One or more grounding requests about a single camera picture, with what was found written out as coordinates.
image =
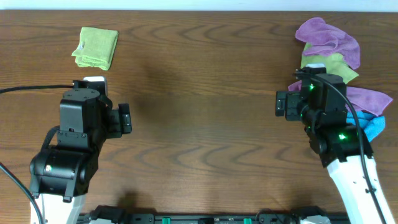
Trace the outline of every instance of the green towel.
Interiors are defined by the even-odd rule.
[[[311,44],[305,44],[304,50],[311,47]],[[343,77],[343,81],[347,84],[355,77],[359,76],[358,73],[350,69],[350,67],[343,60],[343,55],[340,53],[333,53],[327,57],[322,55],[310,55],[301,58],[301,67],[305,67],[310,63],[322,63],[326,67],[326,72],[329,74],[335,74]]]
[[[81,28],[79,46],[72,53],[72,56],[76,57],[76,64],[79,67],[98,67],[108,70],[118,41],[118,34],[116,30]]]

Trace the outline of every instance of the wooden table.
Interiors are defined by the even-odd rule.
[[[134,132],[107,140],[84,212],[256,213],[344,205],[300,122],[274,116],[275,91],[295,80],[315,16],[361,46],[351,86],[398,98],[398,15],[328,12],[1,11],[0,88],[69,84],[104,75],[114,104],[129,103]],[[109,71],[79,68],[71,53],[83,26],[119,31]],[[0,158],[29,185],[29,163],[59,123],[65,90],[0,97]],[[398,105],[372,146],[384,194],[398,217]],[[0,174],[0,222],[28,223],[26,196]]]

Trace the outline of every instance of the towel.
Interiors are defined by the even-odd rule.
[[[311,44],[305,44],[304,51],[306,51],[310,47]],[[343,77],[343,81],[345,84],[358,76],[358,74],[354,72],[354,70],[350,69],[349,66],[344,62],[343,55],[340,53],[333,53],[327,57],[322,55],[302,55],[301,68],[310,63],[324,64],[328,73]]]
[[[386,119],[384,116],[376,117],[373,114],[356,112],[359,119],[359,125],[364,130],[369,142],[378,136],[386,127]],[[347,114],[347,123],[355,124],[352,113]]]
[[[339,28],[326,24],[319,17],[304,22],[296,31],[296,39],[312,44],[312,47],[303,51],[303,55],[329,56],[340,53],[345,62],[353,69],[357,69],[360,62],[358,42]]]
[[[288,89],[301,90],[301,81],[291,84]],[[346,96],[356,111],[365,110],[376,116],[382,115],[384,109],[392,102],[392,98],[385,93],[350,86],[347,86]]]
[[[109,70],[113,58],[118,32],[115,30],[83,27],[80,42],[72,53],[79,67],[99,67]]]

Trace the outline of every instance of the white wall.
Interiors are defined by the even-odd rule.
[[[398,12],[398,0],[0,0],[0,9]]]

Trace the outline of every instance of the wire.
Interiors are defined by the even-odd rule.
[[[316,76],[316,75],[312,75],[312,74],[309,74],[309,75],[310,75],[311,79],[320,81],[320,82],[324,83],[325,85],[327,85],[327,86],[328,86],[329,88],[331,88],[332,90],[334,90],[335,92],[337,92],[337,94],[339,94],[339,95],[342,97],[342,99],[345,100],[345,102],[347,103],[347,105],[348,105],[348,107],[349,107],[349,110],[351,110],[351,113],[353,114],[354,121],[355,121],[356,131],[357,131],[357,133],[358,133],[359,152],[361,153],[361,163],[362,163],[363,174],[364,174],[364,176],[365,176],[366,184],[368,185],[369,192],[370,192],[370,194],[371,194],[371,196],[372,196],[374,205],[375,205],[376,210],[377,210],[377,212],[378,212],[378,214],[379,214],[379,216],[380,216],[381,222],[382,222],[383,224],[385,224],[385,223],[386,223],[386,219],[384,218],[384,215],[383,215],[383,212],[382,212],[382,210],[381,210],[379,201],[377,200],[377,197],[376,197],[376,194],[375,194],[376,189],[374,189],[373,186],[372,186],[372,183],[371,183],[371,180],[370,180],[369,174],[368,174],[368,168],[366,167],[365,150],[364,150],[364,146],[363,146],[363,137],[362,137],[362,129],[361,129],[361,127],[359,126],[359,119],[358,119],[358,116],[356,115],[354,106],[351,104],[351,102],[349,102],[349,100],[347,99],[347,97],[346,97],[344,94],[342,94],[342,93],[341,93],[335,86],[333,86],[330,82],[328,82],[328,81],[325,80],[324,78],[318,77],[318,76]]]
[[[263,209],[259,210],[259,212],[257,212],[257,214],[256,214],[256,218],[254,219],[254,221],[257,221],[257,217],[260,215],[260,213],[265,212],[265,211],[270,211],[270,212],[272,212],[272,213],[275,215],[275,217],[278,219],[278,221],[280,221],[281,224],[283,224],[283,221],[279,218],[279,216],[276,214],[276,212],[273,211],[273,210],[270,209],[270,208],[263,208]]]
[[[0,94],[16,90],[44,90],[49,88],[73,88],[73,86],[71,85],[18,86],[18,87],[12,87],[0,90]]]
[[[16,91],[16,90],[43,90],[43,89],[49,89],[49,88],[73,88],[73,86],[71,86],[71,85],[18,86],[18,87],[12,87],[12,88],[6,88],[3,90],[0,90],[0,94],[7,93],[10,91]],[[45,224],[43,216],[40,212],[39,206],[37,205],[37,203],[35,201],[35,198],[33,198],[32,194],[25,187],[25,185],[1,162],[0,162],[0,169],[5,174],[7,174],[7,176],[12,181],[14,181],[14,183],[26,194],[27,198],[30,200],[33,207],[35,208],[37,218],[39,219],[39,224]]]
[[[35,198],[33,198],[32,194],[30,194],[29,190],[24,186],[24,184],[9,170],[7,167],[0,162],[0,169],[7,174],[7,176],[15,182],[16,185],[26,194],[26,196],[29,198],[30,202],[32,203],[33,207],[36,210],[37,217],[39,218],[39,223],[40,224],[45,224],[43,220],[43,216],[40,213],[39,206],[37,205]]]

